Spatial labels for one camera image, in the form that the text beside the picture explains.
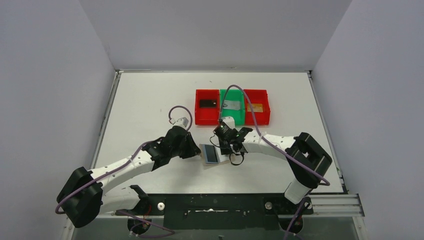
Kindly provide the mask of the beige card holder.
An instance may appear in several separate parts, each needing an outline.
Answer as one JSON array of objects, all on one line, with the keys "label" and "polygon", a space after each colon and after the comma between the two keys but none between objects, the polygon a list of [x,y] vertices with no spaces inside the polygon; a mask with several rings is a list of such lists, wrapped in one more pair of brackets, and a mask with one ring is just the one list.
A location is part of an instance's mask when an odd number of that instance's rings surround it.
[{"label": "beige card holder", "polygon": [[230,156],[221,154],[221,150],[211,144],[200,144],[201,158],[205,166],[218,166],[230,163]]}]

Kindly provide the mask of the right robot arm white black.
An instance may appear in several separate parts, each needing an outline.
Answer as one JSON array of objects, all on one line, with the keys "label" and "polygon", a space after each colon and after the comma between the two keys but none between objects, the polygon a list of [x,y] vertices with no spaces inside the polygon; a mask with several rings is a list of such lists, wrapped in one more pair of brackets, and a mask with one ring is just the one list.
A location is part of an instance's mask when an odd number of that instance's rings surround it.
[{"label": "right robot arm white black", "polygon": [[213,133],[223,148],[240,156],[258,153],[286,160],[294,179],[284,191],[282,209],[295,213],[301,207],[301,200],[320,185],[329,186],[324,175],[333,163],[330,155],[308,133],[298,136],[278,136],[242,127],[237,130],[221,121]]}]

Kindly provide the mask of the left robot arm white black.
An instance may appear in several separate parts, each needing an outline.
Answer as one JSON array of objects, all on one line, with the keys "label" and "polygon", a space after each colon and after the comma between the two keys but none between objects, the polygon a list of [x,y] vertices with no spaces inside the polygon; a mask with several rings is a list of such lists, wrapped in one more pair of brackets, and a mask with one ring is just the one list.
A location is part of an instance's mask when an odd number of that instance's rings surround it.
[{"label": "left robot arm white black", "polygon": [[109,192],[141,174],[167,165],[173,158],[188,159],[201,153],[191,133],[173,126],[165,136],[141,144],[130,156],[109,165],[87,170],[75,169],[59,192],[55,213],[65,214],[75,228],[92,222],[99,214],[116,210],[143,213],[148,199],[138,185]]}]

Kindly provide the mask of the silver card in bin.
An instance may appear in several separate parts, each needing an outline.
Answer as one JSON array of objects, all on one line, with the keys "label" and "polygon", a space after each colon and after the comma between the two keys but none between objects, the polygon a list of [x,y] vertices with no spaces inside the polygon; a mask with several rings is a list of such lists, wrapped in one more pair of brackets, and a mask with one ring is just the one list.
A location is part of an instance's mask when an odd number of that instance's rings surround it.
[{"label": "silver card in bin", "polygon": [[241,102],[236,100],[224,100],[222,103],[222,109],[239,111],[241,109]]}]

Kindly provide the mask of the black card in bin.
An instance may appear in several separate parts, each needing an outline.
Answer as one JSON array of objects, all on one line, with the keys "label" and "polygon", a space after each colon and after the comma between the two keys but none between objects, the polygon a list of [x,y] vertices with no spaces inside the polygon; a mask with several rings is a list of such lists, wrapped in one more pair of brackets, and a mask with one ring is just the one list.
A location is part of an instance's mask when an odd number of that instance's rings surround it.
[{"label": "black card in bin", "polygon": [[202,109],[214,109],[218,106],[216,99],[200,99],[199,108]]}]

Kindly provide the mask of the gold card in bin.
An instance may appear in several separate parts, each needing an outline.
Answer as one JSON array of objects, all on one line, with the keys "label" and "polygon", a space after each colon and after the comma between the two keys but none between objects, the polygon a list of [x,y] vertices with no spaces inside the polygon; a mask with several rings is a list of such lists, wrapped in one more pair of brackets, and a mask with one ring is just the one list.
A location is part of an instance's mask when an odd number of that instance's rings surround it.
[{"label": "gold card in bin", "polygon": [[262,103],[252,103],[251,105],[246,105],[246,111],[247,112],[253,112],[255,113],[263,113],[264,112],[264,105]]}]

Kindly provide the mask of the green bin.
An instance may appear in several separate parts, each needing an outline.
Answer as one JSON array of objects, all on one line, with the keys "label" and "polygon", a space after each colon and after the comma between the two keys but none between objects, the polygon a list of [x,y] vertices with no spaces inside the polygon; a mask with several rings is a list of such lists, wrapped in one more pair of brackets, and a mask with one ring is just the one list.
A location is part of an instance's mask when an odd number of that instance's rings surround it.
[{"label": "green bin", "polygon": [[230,89],[224,98],[226,89],[220,89],[220,105],[223,103],[221,108],[221,117],[232,117],[236,126],[242,126],[245,124],[245,97],[239,89]]}]

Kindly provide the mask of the left red bin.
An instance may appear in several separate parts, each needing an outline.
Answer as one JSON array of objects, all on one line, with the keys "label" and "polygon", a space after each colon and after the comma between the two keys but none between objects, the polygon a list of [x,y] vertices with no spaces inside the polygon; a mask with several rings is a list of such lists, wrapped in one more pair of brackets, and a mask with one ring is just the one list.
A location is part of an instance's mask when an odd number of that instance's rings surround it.
[{"label": "left red bin", "polygon": [[214,126],[220,113],[220,91],[218,89],[197,89],[195,91],[195,124]]}]

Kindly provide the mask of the red bin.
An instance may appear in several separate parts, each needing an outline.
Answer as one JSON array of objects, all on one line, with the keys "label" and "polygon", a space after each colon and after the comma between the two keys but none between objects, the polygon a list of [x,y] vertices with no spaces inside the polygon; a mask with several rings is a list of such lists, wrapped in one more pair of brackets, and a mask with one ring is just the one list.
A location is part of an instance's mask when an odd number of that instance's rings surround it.
[{"label": "red bin", "polygon": [[[268,126],[271,118],[271,108],[268,99],[268,92],[265,89],[244,89],[244,92],[252,103],[252,109],[258,126]],[[251,113],[250,105],[247,98],[244,98],[245,103],[245,120],[246,126],[254,126],[254,120]]]},{"label": "red bin", "polygon": [[214,126],[220,113],[220,91],[218,89],[197,89],[195,91],[195,124]]}]

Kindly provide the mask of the right red bin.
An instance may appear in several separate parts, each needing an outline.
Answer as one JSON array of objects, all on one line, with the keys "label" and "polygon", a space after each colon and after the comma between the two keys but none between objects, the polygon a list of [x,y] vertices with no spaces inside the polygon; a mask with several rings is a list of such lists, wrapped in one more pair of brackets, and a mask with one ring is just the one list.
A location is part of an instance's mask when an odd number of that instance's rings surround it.
[{"label": "right red bin", "polygon": [[[252,109],[258,126],[268,126],[271,118],[271,108],[268,99],[268,92],[265,89],[244,89],[244,92],[252,103]],[[245,120],[246,126],[254,126],[254,120],[251,113],[250,105],[247,98],[244,98],[245,103]]]}]

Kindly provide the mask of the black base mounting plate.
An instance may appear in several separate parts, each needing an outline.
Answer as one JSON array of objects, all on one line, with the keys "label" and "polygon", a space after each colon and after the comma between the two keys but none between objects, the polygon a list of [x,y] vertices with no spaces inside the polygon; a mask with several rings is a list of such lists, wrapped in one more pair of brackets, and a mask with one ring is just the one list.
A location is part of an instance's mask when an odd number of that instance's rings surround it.
[{"label": "black base mounting plate", "polygon": [[283,219],[314,213],[310,197],[292,203],[283,193],[150,194],[116,215],[155,221],[169,230],[278,230]]}]

